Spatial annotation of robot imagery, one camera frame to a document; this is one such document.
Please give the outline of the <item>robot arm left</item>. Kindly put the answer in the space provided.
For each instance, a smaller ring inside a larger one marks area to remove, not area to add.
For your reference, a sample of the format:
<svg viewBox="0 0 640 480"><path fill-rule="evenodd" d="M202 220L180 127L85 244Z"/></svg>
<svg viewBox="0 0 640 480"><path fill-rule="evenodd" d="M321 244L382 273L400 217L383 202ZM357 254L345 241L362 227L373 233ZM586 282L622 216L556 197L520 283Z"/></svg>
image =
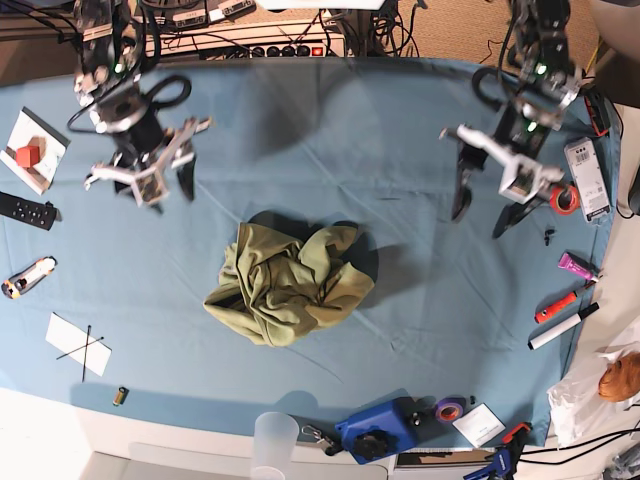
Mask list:
<svg viewBox="0 0 640 480"><path fill-rule="evenodd" d="M560 130L580 91L579 71L569 55L566 1L512 1L511 20L494 67L477 69L476 97L501 118L488 135L465 124L441 131L459 144L451 219L459 222L472 201L471 174L488 158L502 168L498 192L509 199L493 229L499 238L544 203L573 206L576 192L559 166L537 157L549 134Z"/></svg>

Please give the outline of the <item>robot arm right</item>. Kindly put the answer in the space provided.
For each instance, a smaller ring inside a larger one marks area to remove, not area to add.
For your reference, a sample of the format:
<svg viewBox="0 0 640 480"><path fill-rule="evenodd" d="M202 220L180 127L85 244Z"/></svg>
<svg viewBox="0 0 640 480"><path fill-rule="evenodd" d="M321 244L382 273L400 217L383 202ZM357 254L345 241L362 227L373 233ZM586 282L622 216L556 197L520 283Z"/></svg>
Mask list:
<svg viewBox="0 0 640 480"><path fill-rule="evenodd" d="M126 1L77 1L73 14L79 55L74 92L81 108L67 128L76 132L75 122L88 115L90 133L106 135L116 146L109 162L90 168L84 187L110 181L116 193L160 211L169 193L165 172L172 170L182 194L194 200L192 139L211 121L191 117L177 129L161 125L159 112L182 104L191 94L192 83L184 75L166 77L149 91L140 88L141 76L160 60L160 31L151 7L143 5L135 19Z"/></svg>

